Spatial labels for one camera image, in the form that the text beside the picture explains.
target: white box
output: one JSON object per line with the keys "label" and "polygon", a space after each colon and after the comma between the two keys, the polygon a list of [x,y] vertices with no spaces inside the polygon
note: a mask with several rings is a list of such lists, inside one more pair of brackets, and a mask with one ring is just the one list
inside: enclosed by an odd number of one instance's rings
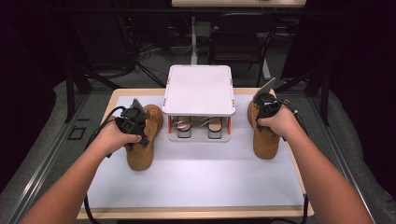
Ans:
{"label": "white box", "polygon": [[[235,113],[231,68],[226,65],[173,65],[166,84],[163,113],[168,116],[172,141],[229,141],[231,116]],[[178,138],[177,127],[172,125],[177,116],[224,117],[221,138],[208,138],[206,127],[192,127],[190,138]]]}

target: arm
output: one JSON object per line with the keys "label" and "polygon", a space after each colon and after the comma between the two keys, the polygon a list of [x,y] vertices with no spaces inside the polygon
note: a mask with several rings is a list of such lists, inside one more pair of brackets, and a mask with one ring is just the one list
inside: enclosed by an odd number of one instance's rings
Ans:
{"label": "arm", "polygon": [[273,117],[259,119],[259,124],[288,141],[320,223],[373,223],[357,192],[308,138],[288,108],[282,105]]}
{"label": "arm", "polygon": [[140,135],[120,132],[109,122],[85,152],[29,210],[21,223],[74,223],[101,161]]}

